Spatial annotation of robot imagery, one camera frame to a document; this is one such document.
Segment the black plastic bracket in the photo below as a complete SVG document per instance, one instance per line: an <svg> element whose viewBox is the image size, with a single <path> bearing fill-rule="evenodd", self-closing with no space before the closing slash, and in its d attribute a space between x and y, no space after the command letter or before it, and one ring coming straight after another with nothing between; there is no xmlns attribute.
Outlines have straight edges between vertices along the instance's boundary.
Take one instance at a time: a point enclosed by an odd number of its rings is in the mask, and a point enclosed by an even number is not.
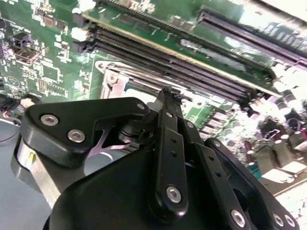
<svg viewBox="0 0 307 230"><path fill-rule="evenodd" d="M57 164L78 167L83 164L94 145L95 131L142 119L149 111L136 98L40 104L26 110L21 136L33 150ZM57 117L58 124L44 125L41 121L43 115ZM68 138L68 132L76 129L85 135L82 143L75 143Z"/></svg>

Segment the cable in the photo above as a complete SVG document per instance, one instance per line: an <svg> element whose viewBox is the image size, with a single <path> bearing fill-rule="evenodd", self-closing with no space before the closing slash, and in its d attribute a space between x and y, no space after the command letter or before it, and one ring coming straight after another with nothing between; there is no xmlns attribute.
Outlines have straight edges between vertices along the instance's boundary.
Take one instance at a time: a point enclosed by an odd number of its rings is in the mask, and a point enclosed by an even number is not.
<svg viewBox="0 0 307 230"><path fill-rule="evenodd" d="M0 145L6 144L9 141L13 140L18 134L19 134L19 132L15 133L14 135L10 136L9 138L6 138L4 140L0 140Z"/></svg>

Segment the black connector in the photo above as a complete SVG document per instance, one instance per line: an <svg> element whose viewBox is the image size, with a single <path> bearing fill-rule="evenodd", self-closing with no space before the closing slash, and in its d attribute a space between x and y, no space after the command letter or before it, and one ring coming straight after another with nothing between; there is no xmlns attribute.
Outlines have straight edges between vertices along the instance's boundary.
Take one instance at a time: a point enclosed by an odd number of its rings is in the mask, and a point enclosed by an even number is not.
<svg viewBox="0 0 307 230"><path fill-rule="evenodd" d="M31 35L21 32L19 34L14 35L13 39L13 46L17 47L17 48L23 48L24 46L26 46L28 43L30 43L32 41L31 39Z"/></svg>
<svg viewBox="0 0 307 230"><path fill-rule="evenodd" d="M295 65L303 70L307 70L307 55L305 53L286 46L251 28L233 22L216 12L203 9L198 18L198 23L284 61L289 65Z"/></svg>
<svg viewBox="0 0 307 230"><path fill-rule="evenodd" d="M3 101L0 100L0 111L2 113L8 112L8 111L16 109L18 105L19 105L19 100L6 97Z"/></svg>

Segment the connector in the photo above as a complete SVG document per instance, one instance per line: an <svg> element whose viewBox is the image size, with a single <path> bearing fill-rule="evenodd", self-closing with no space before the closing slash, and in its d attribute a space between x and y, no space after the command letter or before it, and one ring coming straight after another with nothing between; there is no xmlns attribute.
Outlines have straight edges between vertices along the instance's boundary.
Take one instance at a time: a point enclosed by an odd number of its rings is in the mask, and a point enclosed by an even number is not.
<svg viewBox="0 0 307 230"><path fill-rule="evenodd" d="M18 107L19 100L13 99L13 98L6 98L3 102L0 102L0 111L8 112L10 110L14 110Z"/></svg>

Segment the ram slot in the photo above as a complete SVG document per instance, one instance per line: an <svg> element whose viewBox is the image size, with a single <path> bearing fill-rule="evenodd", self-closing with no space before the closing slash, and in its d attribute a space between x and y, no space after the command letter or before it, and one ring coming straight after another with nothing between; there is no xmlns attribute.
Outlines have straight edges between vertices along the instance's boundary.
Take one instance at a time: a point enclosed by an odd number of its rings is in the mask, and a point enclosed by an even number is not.
<svg viewBox="0 0 307 230"><path fill-rule="evenodd" d="M209 9L203 9L198 22L206 27L266 53L291 66L307 70L307 55L276 40L235 23Z"/></svg>

